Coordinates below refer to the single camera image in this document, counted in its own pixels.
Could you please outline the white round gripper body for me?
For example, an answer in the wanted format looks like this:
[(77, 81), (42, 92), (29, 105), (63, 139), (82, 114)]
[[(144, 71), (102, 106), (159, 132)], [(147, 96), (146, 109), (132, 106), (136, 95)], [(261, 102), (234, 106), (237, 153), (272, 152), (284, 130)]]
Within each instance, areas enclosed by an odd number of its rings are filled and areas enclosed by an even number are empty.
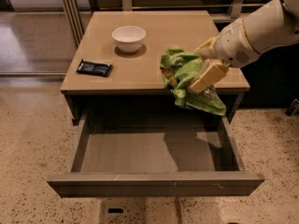
[(249, 43), (243, 19), (237, 19), (221, 30), (214, 49), (221, 60), (234, 68), (242, 68), (260, 57)]

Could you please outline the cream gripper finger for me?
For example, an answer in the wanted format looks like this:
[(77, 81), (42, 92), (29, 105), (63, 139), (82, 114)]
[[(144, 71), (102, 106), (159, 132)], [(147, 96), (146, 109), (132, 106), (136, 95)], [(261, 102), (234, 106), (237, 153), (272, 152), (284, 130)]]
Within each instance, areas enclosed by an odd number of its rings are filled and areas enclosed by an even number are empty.
[(211, 37), (207, 41), (205, 41), (201, 46), (196, 48), (193, 51), (193, 53), (195, 55), (202, 57), (204, 60), (205, 59), (217, 59), (218, 55), (214, 48), (215, 42), (216, 42), (216, 38)]
[(223, 60), (206, 59), (197, 77), (188, 86), (193, 93), (200, 93), (222, 80), (229, 70), (229, 64)]

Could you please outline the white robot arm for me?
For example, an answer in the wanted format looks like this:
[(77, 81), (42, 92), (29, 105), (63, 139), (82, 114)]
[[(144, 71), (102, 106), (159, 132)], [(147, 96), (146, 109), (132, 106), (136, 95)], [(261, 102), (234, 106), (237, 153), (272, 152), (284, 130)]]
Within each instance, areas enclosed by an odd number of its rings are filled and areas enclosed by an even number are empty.
[(230, 67), (242, 68), (267, 51), (299, 42), (299, 0), (271, 0), (224, 27), (193, 52), (204, 68), (189, 85), (199, 93), (222, 80)]

